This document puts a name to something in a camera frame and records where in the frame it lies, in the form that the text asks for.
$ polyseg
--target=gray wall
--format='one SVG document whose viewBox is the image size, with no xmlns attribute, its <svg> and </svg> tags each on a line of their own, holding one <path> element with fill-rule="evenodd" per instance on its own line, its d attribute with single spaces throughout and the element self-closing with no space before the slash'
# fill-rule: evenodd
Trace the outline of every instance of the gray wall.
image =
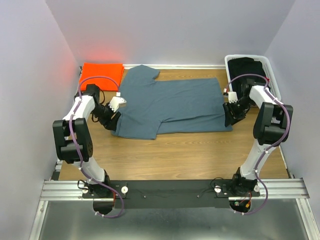
<svg viewBox="0 0 320 240">
<path fill-rule="evenodd" d="M 264 54 L 294 0 L 46 0 L 79 64 L 224 64 Z"/>
<path fill-rule="evenodd" d="M 265 54 L 271 61 L 283 102 L 294 108 L 289 138 L 282 144 L 285 159 L 292 173 L 303 177 L 318 225 L 319 13 L 318 0 L 297 0 Z"/>
<path fill-rule="evenodd" d="M 44 0 L 1 1 L 0 29 L 0 239 L 25 240 L 78 67 Z"/>
</svg>

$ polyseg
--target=wooden surface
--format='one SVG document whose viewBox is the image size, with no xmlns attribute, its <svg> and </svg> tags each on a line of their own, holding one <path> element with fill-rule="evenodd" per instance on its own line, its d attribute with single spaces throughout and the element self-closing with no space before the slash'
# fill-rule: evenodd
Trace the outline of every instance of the wooden surface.
<svg viewBox="0 0 320 240">
<path fill-rule="evenodd" d="M 221 89 L 226 86 L 224 69 L 164 69 L 157 80 L 213 77 L 217 77 Z M 114 94 L 106 92 L 106 99 L 110 100 Z M 258 111 L 258 108 L 251 108 L 246 119 L 234 125 L 231 132 L 170 133 L 158 135 L 156 140 L 112 136 L 90 119 L 93 156 L 112 180 L 231 178 L 251 150 Z M 279 149 L 270 155 L 260 176 L 288 178 Z M 79 180 L 84 177 L 76 167 L 64 162 L 59 179 Z"/>
</svg>

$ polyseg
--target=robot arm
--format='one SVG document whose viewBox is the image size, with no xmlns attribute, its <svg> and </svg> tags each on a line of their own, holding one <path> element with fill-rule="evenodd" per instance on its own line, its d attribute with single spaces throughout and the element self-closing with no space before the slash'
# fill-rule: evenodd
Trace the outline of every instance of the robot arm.
<svg viewBox="0 0 320 240">
<path fill-rule="evenodd" d="M 82 96 L 75 96 L 74 104 L 70 112 L 62 119 L 53 122 L 53 135 L 56 153 L 60 160 L 66 161 L 77 168 L 81 168 L 93 179 L 98 182 L 109 183 L 109 177 L 105 170 L 97 164 L 93 157 L 93 143 L 90 137 L 87 119 L 90 114 L 98 118 L 98 121 L 108 130 L 116 130 L 120 112 L 117 112 L 120 105 L 125 104 L 126 100 L 120 97 L 120 93 L 112 98 L 106 105 L 99 103 L 100 89 L 95 84 L 87 85 Z M 81 165 L 79 154 L 70 136 L 69 121 L 72 118 L 72 128 L 76 134 L 76 141 L 80 146 L 83 157 Z M 92 179 L 87 179 L 88 184 L 97 184 Z"/>
<path fill-rule="evenodd" d="M 229 92 L 228 102 L 223 104 L 225 112 L 225 125 L 233 125 L 246 117 L 251 105 L 259 107 L 259 113 L 253 127 L 254 143 L 244 164 L 234 174 L 233 191 L 251 192 L 257 184 L 257 176 L 269 155 L 276 149 L 275 143 L 284 135 L 287 127 L 286 115 L 279 105 L 271 99 L 269 89 L 246 79 L 241 84 L 242 96 L 238 100 L 235 92 Z M 284 105 L 291 120 L 293 107 Z"/>
</svg>

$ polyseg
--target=orange cloth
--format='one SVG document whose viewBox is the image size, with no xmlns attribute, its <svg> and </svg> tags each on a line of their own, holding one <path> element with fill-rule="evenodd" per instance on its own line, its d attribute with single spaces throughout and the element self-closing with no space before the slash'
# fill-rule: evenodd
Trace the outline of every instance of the orange cloth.
<svg viewBox="0 0 320 240">
<path fill-rule="evenodd" d="M 124 70 L 122 63 L 100 64 L 85 62 L 79 83 L 88 77 L 105 76 L 112 78 L 120 85 Z M 96 84 L 102 91 L 117 91 L 116 85 L 106 78 L 93 78 L 85 81 L 81 86 L 81 91 L 86 90 L 87 84 Z"/>
</svg>

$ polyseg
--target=gray t-shirt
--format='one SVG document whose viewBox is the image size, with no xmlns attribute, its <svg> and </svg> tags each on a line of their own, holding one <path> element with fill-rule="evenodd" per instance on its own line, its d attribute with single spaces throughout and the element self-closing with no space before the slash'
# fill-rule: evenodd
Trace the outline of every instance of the gray t-shirt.
<svg viewBox="0 0 320 240">
<path fill-rule="evenodd" d="M 155 139 L 157 134 L 223 132 L 224 98 L 216 78 L 156 81 L 159 70 L 131 68 L 120 86 L 126 106 L 113 135 Z"/>
</svg>

